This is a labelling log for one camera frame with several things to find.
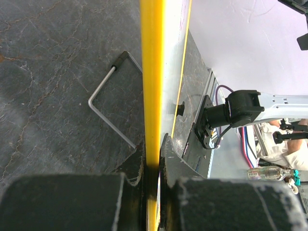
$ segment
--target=blue wire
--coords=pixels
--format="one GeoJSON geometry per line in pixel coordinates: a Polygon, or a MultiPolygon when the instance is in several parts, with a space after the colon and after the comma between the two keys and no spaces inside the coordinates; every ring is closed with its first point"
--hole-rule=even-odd
{"type": "Polygon", "coordinates": [[[251,160],[250,160],[250,158],[249,158],[249,155],[248,155],[248,148],[247,148],[248,133],[247,133],[247,127],[244,127],[244,133],[245,133],[245,147],[246,147],[246,155],[247,155],[247,158],[248,158],[248,160],[249,160],[249,162],[250,162],[251,166],[252,166],[252,167],[255,167],[255,166],[252,164],[252,162],[251,162],[251,160]]]}

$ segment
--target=yellow pole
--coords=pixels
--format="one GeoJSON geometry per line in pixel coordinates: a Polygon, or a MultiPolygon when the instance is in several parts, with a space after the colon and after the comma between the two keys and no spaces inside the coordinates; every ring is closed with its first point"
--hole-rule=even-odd
{"type": "Polygon", "coordinates": [[[147,229],[156,231],[156,207],[162,91],[164,74],[164,32],[166,0],[140,0],[141,42],[146,164],[150,186],[147,201],[147,229]]]}

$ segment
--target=plastic bottle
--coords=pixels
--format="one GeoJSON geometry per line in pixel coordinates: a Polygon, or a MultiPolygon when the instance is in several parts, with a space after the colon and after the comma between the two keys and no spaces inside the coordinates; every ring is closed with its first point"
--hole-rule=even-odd
{"type": "Polygon", "coordinates": [[[255,167],[247,171],[250,180],[283,180],[293,177],[293,170],[282,169],[278,166],[255,167]]]}

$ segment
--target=white wall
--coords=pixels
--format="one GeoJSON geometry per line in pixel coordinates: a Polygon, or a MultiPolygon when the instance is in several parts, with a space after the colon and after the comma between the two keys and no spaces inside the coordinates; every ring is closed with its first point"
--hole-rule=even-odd
{"type": "Polygon", "coordinates": [[[219,84],[308,95],[305,17],[277,0],[192,0],[190,31],[219,84]]]}

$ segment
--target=red wire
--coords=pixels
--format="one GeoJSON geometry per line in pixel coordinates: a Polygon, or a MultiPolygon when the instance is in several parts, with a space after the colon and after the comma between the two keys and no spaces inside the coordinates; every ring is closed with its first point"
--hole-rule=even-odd
{"type": "Polygon", "coordinates": [[[243,152],[244,152],[244,157],[245,157],[245,159],[246,159],[246,161],[247,161],[247,163],[248,163],[248,165],[249,165],[249,167],[250,168],[253,168],[253,166],[251,165],[251,163],[249,162],[249,160],[248,160],[248,156],[247,156],[247,154],[246,154],[246,150],[245,150],[245,136],[244,136],[244,128],[242,128],[242,141],[243,141],[243,152]]]}

